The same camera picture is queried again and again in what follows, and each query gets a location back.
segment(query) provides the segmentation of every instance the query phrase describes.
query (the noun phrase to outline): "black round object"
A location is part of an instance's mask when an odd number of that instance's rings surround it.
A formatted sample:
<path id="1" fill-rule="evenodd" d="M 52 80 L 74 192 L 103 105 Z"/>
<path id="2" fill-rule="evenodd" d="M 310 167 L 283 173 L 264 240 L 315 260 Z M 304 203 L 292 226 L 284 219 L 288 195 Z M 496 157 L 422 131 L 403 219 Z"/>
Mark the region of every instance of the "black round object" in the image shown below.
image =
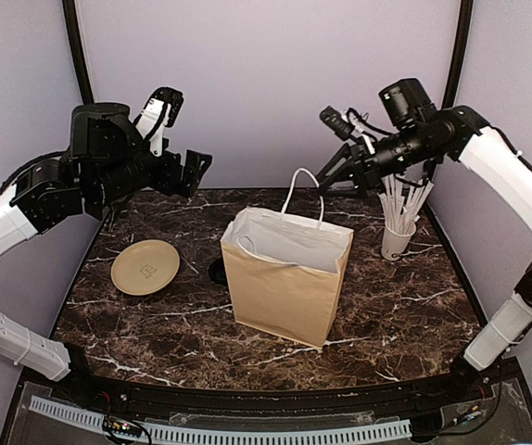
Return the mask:
<path id="1" fill-rule="evenodd" d="M 217 285 L 227 286 L 227 273 L 222 258 L 213 261 L 209 267 L 209 277 Z"/>

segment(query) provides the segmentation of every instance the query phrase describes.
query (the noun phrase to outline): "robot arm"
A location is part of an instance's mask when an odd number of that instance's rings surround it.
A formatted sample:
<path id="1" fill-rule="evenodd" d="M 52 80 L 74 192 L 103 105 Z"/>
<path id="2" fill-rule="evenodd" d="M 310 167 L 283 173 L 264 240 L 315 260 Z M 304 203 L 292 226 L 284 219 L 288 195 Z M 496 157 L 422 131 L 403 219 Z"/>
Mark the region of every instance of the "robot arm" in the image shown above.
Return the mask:
<path id="1" fill-rule="evenodd" d="M 321 113 L 338 137 L 353 143 L 345 143 L 318 174 L 322 194 L 363 197 L 367 190 L 383 191 L 382 177 L 447 155 L 486 181 L 532 232 L 532 168 L 499 130 L 468 107 L 437 111 L 416 79 L 394 83 L 379 95 L 399 131 L 373 143 L 362 136 L 367 122 L 360 116 L 330 107 Z M 469 381 L 531 324 L 532 265 L 511 298 L 454 360 L 452 373 Z"/>
<path id="2" fill-rule="evenodd" d="M 0 256 L 71 215 L 86 212 L 101 220 L 105 209 L 145 187 L 192 196 L 212 157 L 188 150 L 181 165 L 162 131 L 173 125 L 183 102 L 179 91 L 159 88 L 134 122 L 122 104 L 74 109 L 69 149 L 36 159 L 1 189 Z M 1 312 L 0 354 L 55 381 L 78 361 L 70 345 L 38 336 Z"/>

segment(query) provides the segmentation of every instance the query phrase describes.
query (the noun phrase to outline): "white cable tray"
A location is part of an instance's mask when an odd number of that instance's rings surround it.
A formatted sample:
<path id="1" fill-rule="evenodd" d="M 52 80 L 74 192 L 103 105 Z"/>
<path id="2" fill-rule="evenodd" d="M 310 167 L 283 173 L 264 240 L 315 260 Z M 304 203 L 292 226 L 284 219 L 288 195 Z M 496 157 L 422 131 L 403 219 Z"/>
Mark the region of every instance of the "white cable tray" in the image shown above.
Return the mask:
<path id="1" fill-rule="evenodd" d="M 64 424 L 104 434 L 101 428 L 104 415 L 57 401 L 33 396 L 30 411 L 39 413 Z M 361 445 L 406 439 L 412 436 L 409 420 L 399 420 L 378 425 L 354 426 L 351 428 L 320 431 L 246 432 L 217 431 L 210 429 L 164 426 L 141 422 L 153 438 L 154 444 L 194 445 Z M 116 433 L 118 437 L 132 437 Z M 138 442 L 146 443 L 143 435 Z"/>

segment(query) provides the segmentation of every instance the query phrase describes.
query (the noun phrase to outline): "brown paper bag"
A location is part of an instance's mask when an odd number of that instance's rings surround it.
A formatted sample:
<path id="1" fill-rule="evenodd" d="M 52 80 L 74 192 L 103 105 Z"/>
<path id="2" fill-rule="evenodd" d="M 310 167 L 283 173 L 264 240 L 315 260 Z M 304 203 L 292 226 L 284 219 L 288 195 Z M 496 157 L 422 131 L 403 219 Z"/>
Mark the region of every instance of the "brown paper bag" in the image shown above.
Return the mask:
<path id="1" fill-rule="evenodd" d="M 285 214 L 299 172 L 281 212 L 247 208 L 222 240 L 235 320 L 279 337 L 321 348 L 336 308 L 352 229 Z"/>

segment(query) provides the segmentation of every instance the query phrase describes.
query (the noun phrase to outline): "white bag handle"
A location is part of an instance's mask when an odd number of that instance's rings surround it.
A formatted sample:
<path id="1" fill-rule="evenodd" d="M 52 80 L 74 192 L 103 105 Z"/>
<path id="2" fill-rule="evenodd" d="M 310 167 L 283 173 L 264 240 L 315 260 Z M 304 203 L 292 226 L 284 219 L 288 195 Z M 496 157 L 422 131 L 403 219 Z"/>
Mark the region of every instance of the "white bag handle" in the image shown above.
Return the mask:
<path id="1" fill-rule="evenodd" d="M 253 252 L 250 252 L 243 244 L 241 244 L 241 240 L 242 239 L 245 239 L 251 245 L 251 249 L 253 250 Z M 246 252 L 247 255 L 249 255 L 250 257 L 254 257 L 256 260 L 271 262 L 272 264 L 277 264 L 279 266 L 280 265 L 297 266 L 297 264 L 295 262 L 278 261 L 278 260 L 274 260 L 274 259 L 270 260 L 268 258 L 265 258 L 265 257 L 262 257 L 262 256 L 258 255 L 256 253 L 256 245 L 251 240 L 251 238 L 249 238 L 249 236 L 240 236 L 239 238 L 237 238 L 236 244 L 237 244 L 237 246 L 239 248 L 241 248 L 244 252 Z"/>
<path id="2" fill-rule="evenodd" d="M 313 176 L 312 172 L 302 167 L 299 169 L 296 169 L 295 173 L 293 174 L 293 179 L 291 179 L 291 187 L 288 190 L 288 195 L 286 196 L 285 204 L 283 205 L 283 209 L 281 210 L 281 218 L 285 217 L 286 208 L 288 208 L 288 203 L 291 202 L 291 197 L 293 196 L 293 190 L 295 189 L 295 181 L 297 180 L 297 176 L 299 175 L 300 172 L 304 172 L 308 174 L 308 176 L 313 180 L 315 185 L 317 187 L 320 186 L 320 183 L 318 183 L 318 180 L 315 179 L 315 176 Z M 322 221 L 323 221 L 323 197 L 322 195 L 320 195 L 320 219 L 318 220 L 318 225 L 316 228 L 319 229 L 322 226 Z"/>

